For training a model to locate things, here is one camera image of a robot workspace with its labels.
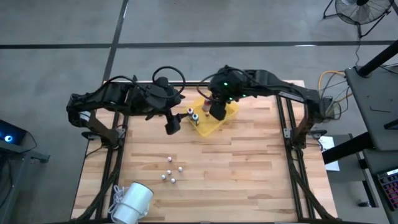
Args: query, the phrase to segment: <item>small bottle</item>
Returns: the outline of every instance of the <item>small bottle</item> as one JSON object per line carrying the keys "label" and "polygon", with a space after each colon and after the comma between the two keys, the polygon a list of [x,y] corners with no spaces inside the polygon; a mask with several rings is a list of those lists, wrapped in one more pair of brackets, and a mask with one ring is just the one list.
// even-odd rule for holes
{"label": "small bottle", "polygon": [[195,125],[199,124],[199,115],[194,114],[192,115],[192,121],[195,123]]}
{"label": "small bottle", "polygon": [[190,119],[192,119],[193,108],[188,108],[188,109],[187,109],[187,113],[188,113],[188,117],[189,117]]}
{"label": "small bottle", "polygon": [[206,116],[210,115],[209,114],[210,107],[211,107],[211,100],[205,99],[205,102],[203,103],[203,106],[201,107],[201,109],[205,112]]}

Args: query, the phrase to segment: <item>metal bracket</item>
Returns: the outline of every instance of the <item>metal bracket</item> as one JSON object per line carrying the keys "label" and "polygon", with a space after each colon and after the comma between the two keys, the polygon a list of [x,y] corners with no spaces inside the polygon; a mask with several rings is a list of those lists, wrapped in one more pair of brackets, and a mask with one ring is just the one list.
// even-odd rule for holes
{"label": "metal bracket", "polygon": [[119,138],[122,138],[126,134],[126,128],[117,129]]}
{"label": "metal bracket", "polygon": [[284,128],[284,136],[287,139],[290,139],[292,135],[292,129],[291,128]]}
{"label": "metal bracket", "polygon": [[359,162],[359,166],[361,167],[361,169],[368,169],[369,168],[365,159],[360,159],[358,162]]}

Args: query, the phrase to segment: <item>yellow cable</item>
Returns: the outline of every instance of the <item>yellow cable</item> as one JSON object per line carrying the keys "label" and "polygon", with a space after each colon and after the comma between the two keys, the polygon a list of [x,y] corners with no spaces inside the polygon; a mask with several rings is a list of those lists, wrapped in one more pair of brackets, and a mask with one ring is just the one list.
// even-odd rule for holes
{"label": "yellow cable", "polygon": [[344,99],[346,99],[346,98],[348,98],[348,97],[350,97],[350,96],[352,96],[352,95],[353,95],[353,93],[350,93],[350,94],[344,96],[343,98],[341,98],[340,100],[336,100],[336,102],[337,102],[337,103],[340,103],[341,101],[343,101]]}
{"label": "yellow cable", "polygon": [[342,75],[342,76],[346,76],[346,74],[344,72],[339,72],[339,71],[334,71],[334,70],[329,70],[329,71],[325,71],[321,74],[321,76],[319,77],[319,81],[318,81],[318,91],[321,91],[321,82],[322,82],[322,78],[325,74],[327,73],[336,73],[338,75]]}

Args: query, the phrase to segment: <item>electric fan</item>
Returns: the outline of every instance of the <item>electric fan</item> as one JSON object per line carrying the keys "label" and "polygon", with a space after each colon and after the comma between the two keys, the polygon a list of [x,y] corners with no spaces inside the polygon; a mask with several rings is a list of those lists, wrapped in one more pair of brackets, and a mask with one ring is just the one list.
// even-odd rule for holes
{"label": "electric fan", "polygon": [[[332,4],[333,0],[329,2],[323,12],[323,18],[338,16],[342,21],[356,25],[358,27],[358,36],[362,38],[368,35],[373,28],[390,13],[389,9],[394,0],[335,0],[336,14],[326,15],[326,11]],[[361,25],[370,22],[377,22],[362,35]]]}

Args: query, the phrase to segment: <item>blue light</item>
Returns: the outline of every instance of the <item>blue light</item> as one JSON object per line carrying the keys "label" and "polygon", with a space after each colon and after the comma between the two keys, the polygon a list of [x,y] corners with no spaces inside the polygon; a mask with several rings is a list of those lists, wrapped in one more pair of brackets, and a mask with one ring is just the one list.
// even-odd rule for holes
{"label": "blue light", "polygon": [[4,137],[4,140],[6,142],[11,142],[12,141],[12,136],[6,136],[6,137]]}

